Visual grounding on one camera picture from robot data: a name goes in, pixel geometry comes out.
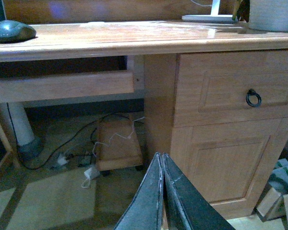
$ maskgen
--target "drawer handle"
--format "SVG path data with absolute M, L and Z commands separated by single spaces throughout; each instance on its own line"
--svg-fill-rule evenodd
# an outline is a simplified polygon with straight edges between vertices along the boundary
M 250 96 L 256 96 L 257 97 L 257 104 L 253 104 L 251 101 L 250 101 Z M 253 89 L 249 89 L 248 93 L 246 94 L 246 103 L 251 106 L 251 107 L 259 107 L 261 105 L 261 97 L 258 93 L 256 93 L 255 90 Z

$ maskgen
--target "caster wheel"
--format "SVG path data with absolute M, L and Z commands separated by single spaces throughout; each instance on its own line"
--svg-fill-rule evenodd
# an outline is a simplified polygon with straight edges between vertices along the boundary
M 144 169 L 143 165 L 138 165 L 135 167 L 136 171 L 142 171 Z
M 101 171 L 100 174 L 103 175 L 103 176 L 109 176 L 110 175 L 110 170 Z

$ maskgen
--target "drawer front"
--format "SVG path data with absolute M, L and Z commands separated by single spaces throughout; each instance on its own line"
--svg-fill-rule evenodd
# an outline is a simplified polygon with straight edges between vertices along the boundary
M 0 103 L 134 92 L 128 70 L 0 79 Z
M 260 95 L 260 107 L 246 103 L 249 89 Z M 175 127 L 285 116 L 288 50 L 180 55 Z
M 224 217 L 250 215 L 288 139 L 288 117 L 173 129 L 170 155 Z

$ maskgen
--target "gray container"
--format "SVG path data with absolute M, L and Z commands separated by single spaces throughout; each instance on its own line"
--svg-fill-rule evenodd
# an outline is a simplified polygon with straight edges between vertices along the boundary
M 288 32 L 288 0 L 250 0 L 249 28 Z

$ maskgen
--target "cabinet door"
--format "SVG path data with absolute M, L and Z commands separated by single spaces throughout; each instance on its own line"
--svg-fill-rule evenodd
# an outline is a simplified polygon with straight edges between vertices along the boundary
M 288 138 L 288 118 L 174 128 L 170 155 L 225 218 L 248 216 Z

